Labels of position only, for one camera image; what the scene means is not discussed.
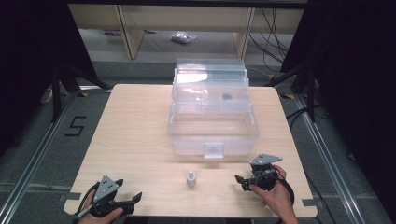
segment wooden table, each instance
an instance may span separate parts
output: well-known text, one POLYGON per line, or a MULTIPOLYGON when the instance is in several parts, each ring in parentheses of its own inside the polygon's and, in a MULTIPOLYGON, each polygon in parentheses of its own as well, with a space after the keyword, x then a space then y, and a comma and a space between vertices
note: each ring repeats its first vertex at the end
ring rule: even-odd
MULTIPOLYGON (((297 217, 317 214, 315 206, 303 205, 313 197, 275 89, 250 88, 261 138, 250 154, 223 159, 174 154, 166 135, 171 91, 169 85, 120 84, 113 89, 71 192, 83 195, 108 175, 114 181, 124 179, 116 201, 143 192, 134 216, 275 217, 269 208, 260 207, 260 197, 243 191, 234 178, 251 177, 248 162, 265 153, 283 158, 276 164, 288 173, 297 217), (188 171, 197 174, 193 188, 186 184, 188 171)), ((73 214, 79 204, 67 200, 64 211, 73 214)))

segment open transparent box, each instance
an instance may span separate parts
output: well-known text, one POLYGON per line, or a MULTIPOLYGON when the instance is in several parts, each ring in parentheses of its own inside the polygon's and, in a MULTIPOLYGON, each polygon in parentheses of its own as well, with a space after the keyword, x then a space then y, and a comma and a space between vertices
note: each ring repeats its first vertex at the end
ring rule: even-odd
POLYGON ((260 138, 241 60, 177 60, 168 138, 177 155, 248 154, 260 138))

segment hand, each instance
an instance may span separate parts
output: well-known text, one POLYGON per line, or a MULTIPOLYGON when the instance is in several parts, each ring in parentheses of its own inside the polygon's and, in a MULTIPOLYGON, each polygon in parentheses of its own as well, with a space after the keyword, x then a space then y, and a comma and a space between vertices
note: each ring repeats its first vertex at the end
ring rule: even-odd
MULTIPOLYGON (((279 178, 286 178, 286 172, 280 166, 274 165, 274 168, 280 173, 279 178)), ((268 205, 286 224, 298 223, 290 201, 290 195, 282 183, 276 181, 270 191, 263 190, 254 185, 250 185, 249 187, 253 192, 262 197, 262 207, 268 205)))
MULTIPOLYGON (((90 206, 94 194, 95 194, 95 190, 90 192, 82 209, 85 209, 88 206, 90 206)), ((122 214, 122 212, 123 212, 122 208, 117 208, 105 217, 94 217, 91 213, 88 213, 78 221, 78 224, 110 224, 112 221, 114 221, 114 219, 119 217, 122 214)))

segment table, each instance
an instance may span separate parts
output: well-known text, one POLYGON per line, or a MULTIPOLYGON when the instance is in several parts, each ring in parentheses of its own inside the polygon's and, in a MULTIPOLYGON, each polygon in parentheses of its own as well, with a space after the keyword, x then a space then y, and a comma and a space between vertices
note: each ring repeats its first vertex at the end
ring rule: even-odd
MULTIPOLYGON (((269 208, 259 206, 261 198, 243 191, 234 178, 250 177, 248 162, 263 152, 283 158, 276 164, 288 172, 297 217, 317 214, 315 206, 303 205, 303 200, 313 197, 275 89, 250 88, 261 132, 251 153, 213 160, 173 153, 166 135, 171 91, 170 85, 115 86, 71 192, 83 195, 108 175, 124 179, 116 201, 131 200, 143 192, 134 216, 275 217, 269 208), (186 184, 190 170, 197 174, 193 188, 186 184)), ((79 200, 67 200, 64 211, 73 214, 79 204, 79 200)))

